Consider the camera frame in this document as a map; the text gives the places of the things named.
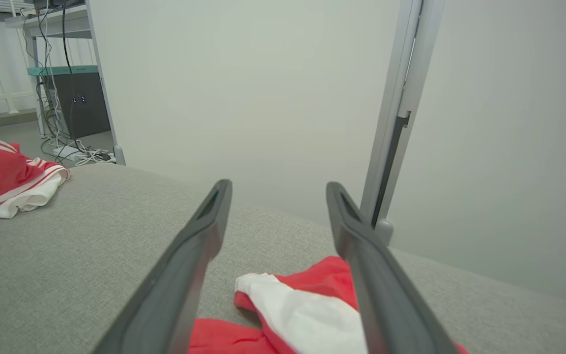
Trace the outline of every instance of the gray floor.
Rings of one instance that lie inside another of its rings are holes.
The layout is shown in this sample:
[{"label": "gray floor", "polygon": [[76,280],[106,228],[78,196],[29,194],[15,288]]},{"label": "gray floor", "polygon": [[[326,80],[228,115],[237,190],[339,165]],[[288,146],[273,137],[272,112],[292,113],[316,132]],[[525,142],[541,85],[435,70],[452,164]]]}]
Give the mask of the gray floor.
[{"label": "gray floor", "polygon": [[[18,143],[21,146],[21,152],[30,159],[40,157],[46,161],[54,161],[53,157],[41,152],[41,143],[43,143],[45,139],[41,139],[40,134],[38,134],[38,125],[36,125],[35,121],[0,127],[0,140],[6,143]],[[110,130],[108,132],[89,135],[80,138],[80,140],[87,148],[105,148],[111,152],[113,151],[114,144]],[[46,152],[53,152],[54,147],[46,144],[44,150]],[[67,168],[72,168],[75,164],[76,161],[67,159],[63,162],[63,165]]]}]

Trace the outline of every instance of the cable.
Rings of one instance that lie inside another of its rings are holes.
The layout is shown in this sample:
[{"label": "cable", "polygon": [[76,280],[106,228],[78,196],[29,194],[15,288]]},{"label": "cable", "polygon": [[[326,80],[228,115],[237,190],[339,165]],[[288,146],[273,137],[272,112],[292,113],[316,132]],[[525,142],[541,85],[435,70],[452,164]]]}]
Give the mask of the cable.
[{"label": "cable", "polygon": [[[41,32],[41,35],[43,36],[43,40],[45,41],[45,70],[46,70],[46,74],[47,77],[52,78],[51,80],[51,84],[54,87],[54,95],[51,95],[49,92],[49,88],[47,87],[47,85],[45,83],[43,83],[43,87],[45,88],[45,95],[49,95],[49,97],[52,98],[52,102],[54,102],[55,106],[54,106],[54,114],[56,115],[56,138],[54,138],[54,141],[56,141],[56,148],[59,148],[60,146],[58,145],[60,143],[60,139],[58,139],[58,136],[60,135],[60,131],[62,128],[62,125],[60,123],[61,120],[61,116],[58,114],[58,109],[60,108],[60,98],[58,96],[58,88],[56,87],[56,79],[54,78],[54,69],[53,69],[53,65],[52,65],[52,57],[51,57],[51,53],[52,53],[52,45],[51,43],[49,43],[49,40],[47,39],[47,36],[45,35],[46,33],[49,33],[47,31],[48,29],[48,24],[49,22],[45,22],[45,19],[47,18],[47,15],[52,13],[54,10],[47,10],[45,11],[45,16],[43,16],[42,19],[39,20],[38,22],[38,29]],[[42,27],[42,22],[45,22],[45,32],[43,33],[43,27]]]},{"label": "cable", "polygon": [[[47,11],[47,12],[45,13],[45,16],[43,16],[42,19],[40,18],[40,15],[37,16],[37,17],[38,17],[38,26],[39,26],[39,29],[41,30],[41,34],[43,34],[43,38],[45,38],[45,34],[42,33],[42,27],[41,27],[41,25],[42,25],[43,20],[45,20],[45,18],[47,17],[47,14],[48,14],[48,13],[49,13],[49,12]],[[26,26],[26,24],[27,24],[27,20],[28,20],[27,16],[24,16],[24,18],[23,18],[23,38],[25,39],[25,52],[29,55],[30,58],[32,58],[32,59],[34,60],[34,62],[38,65],[40,71],[42,72],[42,70],[45,69],[45,66],[43,65],[43,63],[40,62],[40,60],[38,60],[38,58],[36,58],[35,56],[33,56],[33,55],[29,52],[29,49],[28,49],[28,41],[27,41],[27,37],[26,37],[26,33],[25,33],[25,26]],[[50,45],[49,49],[47,48],[47,45],[49,45],[49,43],[48,43],[47,40],[46,40],[46,42],[45,42],[45,51],[46,51],[46,53],[49,54],[49,52],[51,52],[51,45]],[[43,117],[43,120],[47,123],[48,128],[50,129],[50,133],[51,133],[52,136],[53,136],[53,135],[54,135],[54,132],[53,132],[53,131],[51,130],[51,128],[50,128],[51,125],[49,124],[49,117],[47,117],[47,116],[45,115],[45,102],[43,102],[43,99],[41,99],[41,94],[40,94],[40,90],[39,90],[39,89],[40,89],[40,80],[38,80],[38,81],[39,81],[39,83],[36,85],[36,94],[37,94],[37,96],[39,97],[39,99],[38,99],[37,101],[40,101],[40,103],[41,103],[41,116]]]},{"label": "cable", "polygon": [[[38,84],[36,84],[36,94],[38,94],[38,96],[40,96],[40,90],[39,87],[40,85],[42,85],[43,83],[39,82]],[[54,136],[54,131],[58,130],[58,126],[60,125],[60,129],[62,129],[62,125],[60,123],[60,121],[58,121],[57,119],[54,119],[54,124],[52,125],[49,122],[49,118],[52,117],[57,117],[54,113],[53,110],[49,107],[49,102],[47,107],[45,107],[45,103],[43,102],[42,99],[38,99],[37,101],[41,101],[41,116],[43,117],[43,121],[45,122],[45,124],[47,124],[47,129],[49,129],[50,134],[52,136]],[[62,133],[65,138],[71,139],[71,137],[68,134],[65,134],[64,132]]]},{"label": "cable", "polygon": [[41,152],[43,152],[43,154],[45,154],[45,155],[49,155],[49,156],[53,157],[54,159],[56,159],[56,155],[52,155],[49,152],[45,152],[45,150],[43,150],[43,147],[45,147],[45,144],[47,144],[49,141],[50,141],[50,139],[43,141],[43,143],[41,144]]},{"label": "cable", "polygon": [[21,16],[25,16],[25,17],[28,16],[28,15],[23,13],[23,11],[25,11],[25,10],[34,10],[34,13],[36,12],[36,9],[34,9],[34,7],[28,7],[27,9],[19,9],[19,13],[21,14]]},{"label": "cable", "polygon": [[65,47],[65,59],[67,59],[67,67],[69,67],[69,74],[74,72],[71,70],[71,64],[69,63],[69,54],[67,54],[67,38],[65,36],[65,11],[67,11],[67,1],[62,2],[62,45]]},{"label": "cable", "polygon": [[101,153],[106,154],[107,152],[108,150],[102,150],[101,148],[98,148],[97,150],[91,152],[86,159],[76,162],[76,166],[82,166],[83,164],[88,163],[88,161],[93,161],[94,163],[105,163],[105,161],[100,157],[97,157],[97,155]]},{"label": "cable", "polygon": [[56,163],[62,164],[63,161],[65,161],[65,159],[67,159],[69,156],[73,155],[73,154],[77,154],[76,151],[70,153],[69,155],[65,155],[64,157],[57,157],[56,158]]}]

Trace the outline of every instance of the black cable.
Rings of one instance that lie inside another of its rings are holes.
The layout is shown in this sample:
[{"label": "black cable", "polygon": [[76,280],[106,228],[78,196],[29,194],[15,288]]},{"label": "black cable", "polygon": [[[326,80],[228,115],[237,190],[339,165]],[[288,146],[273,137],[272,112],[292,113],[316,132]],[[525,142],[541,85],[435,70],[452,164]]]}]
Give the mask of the black cable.
[{"label": "black cable", "polygon": [[[71,69],[71,65],[69,63],[69,55],[67,53],[67,42],[66,42],[66,38],[65,38],[65,7],[66,4],[63,5],[62,7],[62,32],[63,32],[63,44],[65,47],[65,57],[67,59],[67,66],[69,67],[69,72],[72,73],[72,69]],[[43,16],[41,18],[40,14],[38,14],[36,17],[38,17],[38,29],[41,33],[41,36],[43,37],[43,40],[45,40],[45,65],[43,65],[43,63],[41,63],[38,58],[36,58],[34,55],[32,55],[32,53],[29,52],[29,48],[28,48],[28,41],[27,41],[27,37],[26,37],[26,33],[25,33],[25,26],[27,24],[27,20],[28,20],[28,16],[24,16],[23,18],[23,38],[25,39],[25,52],[29,55],[30,58],[32,58],[34,60],[35,63],[38,64],[38,67],[40,69],[40,73],[43,73],[43,71],[45,72],[45,74],[47,75],[47,77],[50,77],[49,72],[47,72],[47,60],[49,58],[49,54],[52,51],[52,45],[49,43],[49,40],[47,40],[47,36],[45,35],[45,33],[43,32],[43,22],[45,21],[45,19],[47,18],[47,15],[50,13],[53,13],[54,11],[56,11],[56,9],[47,9],[47,11],[45,12],[45,16]],[[45,124],[47,124],[47,128],[50,131],[50,134],[52,135],[52,137],[46,139],[45,141],[43,141],[43,143],[41,143],[40,149],[41,152],[47,156],[51,156],[54,158],[54,161],[56,163],[62,163],[67,157],[69,157],[72,154],[76,154],[77,152],[81,152],[83,154],[87,154],[87,148],[82,149],[80,148],[80,146],[78,145],[78,142],[76,141],[76,139],[73,139],[73,137],[71,137],[71,135],[66,134],[63,130],[62,124],[60,123],[60,120],[58,119],[58,116],[56,115],[56,113],[54,112],[54,110],[50,109],[47,112],[50,112],[49,114],[46,114],[45,112],[45,104],[43,102],[43,99],[41,99],[41,94],[40,94],[40,85],[43,84],[45,85],[45,83],[41,83],[40,80],[38,80],[38,84],[36,84],[36,94],[38,95],[39,99],[37,101],[40,101],[40,105],[41,105],[41,115],[43,117],[43,121],[45,122]],[[45,85],[45,94],[49,95],[48,89],[47,89],[47,85]],[[44,148],[45,148],[45,144],[49,143],[49,141],[51,139],[56,139],[56,136],[58,135],[58,139],[57,142],[62,144],[63,146],[67,146],[69,145],[67,143],[67,140],[65,140],[64,142],[61,141],[60,137],[62,136],[64,139],[70,139],[74,141],[74,144],[76,144],[76,150],[78,151],[74,151],[72,153],[70,153],[69,155],[66,155],[65,157],[62,156],[56,156],[53,154],[50,154],[49,152],[45,152]]]},{"label": "black cable", "polygon": [[69,67],[69,74],[74,72],[71,70],[71,64],[69,63],[69,55],[67,54],[67,38],[65,36],[65,11],[67,11],[67,0],[62,2],[62,45],[65,47],[65,59],[67,59],[67,67]]}]

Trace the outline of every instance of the gray sofa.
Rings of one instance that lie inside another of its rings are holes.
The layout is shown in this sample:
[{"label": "gray sofa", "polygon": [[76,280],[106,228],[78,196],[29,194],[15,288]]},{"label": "gray sofa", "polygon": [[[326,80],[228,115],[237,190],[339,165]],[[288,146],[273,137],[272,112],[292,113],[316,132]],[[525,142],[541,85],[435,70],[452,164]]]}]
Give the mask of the gray sofa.
[{"label": "gray sofa", "polygon": [[[0,220],[0,353],[92,350],[206,192],[124,166],[83,166],[47,206]],[[566,302],[393,252],[469,352],[566,353]],[[329,229],[233,203],[198,316],[258,326],[233,305],[237,276],[287,275],[334,254]]]}]

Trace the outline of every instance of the white cable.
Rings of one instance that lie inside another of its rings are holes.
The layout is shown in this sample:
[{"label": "white cable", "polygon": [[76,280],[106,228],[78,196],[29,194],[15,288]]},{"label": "white cable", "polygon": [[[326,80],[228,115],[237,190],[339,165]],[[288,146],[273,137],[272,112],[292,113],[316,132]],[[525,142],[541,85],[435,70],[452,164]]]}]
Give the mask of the white cable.
[{"label": "white cable", "polygon": [[83,145],[83,142],[76,140],[75,143],[78,143],[82,147],[81,150],[85,151],[87,153],[87,156],[88,156],[86,159],[82,159],[82,160],[76,162],[76,166],[82,166],[83,164],[88,163],[88,161],[93,161],[96,164],[110,163],[111,162],[111,161],[104,161],[104,159],[97,156],[98,154],[107,154],[108,150],[105,150],[103,148],[98,148],[96,150],[89,151],[87,148],[85,148],[85,146]]},{"label": "white cable", "polygon": [[[45,22],[45,33],[43,34],[43,40],[45,40],[45,42],[47,43],[46,45],[49,45],[49,51],[47,52],[47,58],[45,58],[45,65],[47,66],[47,62],[49,61],[49,67],[48,67],[48,71],[49,74],[52,77],[52,86],[54,87],[54,101],[56,102],[56,105],[54,106],[54,115],[56,115],[56,120],[57,120],[57,124],[56,124],[56,148],[60,148],[60,141],[58,139],[58,136],[60,135],[60,128],[61,128],[61,116],[58,114],[58,108],[61,107],[60,105],[60,98],[58,97],[58,89],[56,88],[56,80],[54,79],[54,69],[53,69],[53,65],[52,65],[52,45],[49,43],[49,40],[47,40],[47,15],[49,14],[49,11],[45,11],[45,16],[43,16],[43,21]],[[45,94],[47,94],[47,90],[49,89],[47,87],[47,85],[43,85],[43,87],[45,88]]]},{"label": "white cable", "polygon": [[[20,9],[21,15],[24,16],[23,11],[24,11],[24,10],[28,10],[28,9],[29,9],[29,8]],[[27,16],[25,16],[25,20],[23,21],[23,29],[22,29],[23,38],[25,38],[25,22],[26,22],[26,20],[27,20]],[[45,32],[47,33],[47,22],[45,22]],[[47,56],[45,57],[45,65],[47,65],[47,59],[48,59],[48,58],[51,59],[51,58],[50,58],[50,53],[52,52],[52,45],[50,45],[49,42],[47,42],[47,44],[48,44],[50,47],[49,47],[49,51],[47,52]],[[25,47],[25,51],[29,54],[28,49],[27,49],[27,44],[26,44],[26,47]],[[40,60],[38,60],[38,56],[36,56],[36,58],[34,58],[34,60],[36,61],[36,63],[38,63],[38,67],[39,67],[39,69],[41,69],[40,71],[42,72],[42,70],[45,69],[45,66],[43,65],[43,63],[40,62]],[[41,100],[41,107],[43,108],[43,110],[50,110],[50,107],[49,107],[49,100],[47,99],[47,95],[49,94],[49,92],[47,91],[47,85],[45,85],[45,84],[43,85],[43,90],[44,90],[44,92],[45,92],[45,99],[43,99],[43,97],[41,96],[41,98],[40,98],[40,100]],[[61,127],[61,123],[60,123],[60,120],[59,120],[59,119],[56,120],[56,123],[57,123],[58,126]],[[60,146],[59,146],[59,145],[54,145],[54,143],[52,143],[53,141],[54,141],[54,137],[52,136],[52,137],[49,138],[49,144],[50,144],[51,146],[54,146],[54,147],[59,148]]]},{"label": "white cable", "polygon": [[23,13],[23,11],[27,11],[27,10],[34,12],[34,13],[30,13],[30,14],[36,14],[36,9],[34,9],[34,7],[26,7],[26,8],[23,8],[23,9],[19,9],[19,13],[21,14],[21,16],[27,17],[27,14]]}]

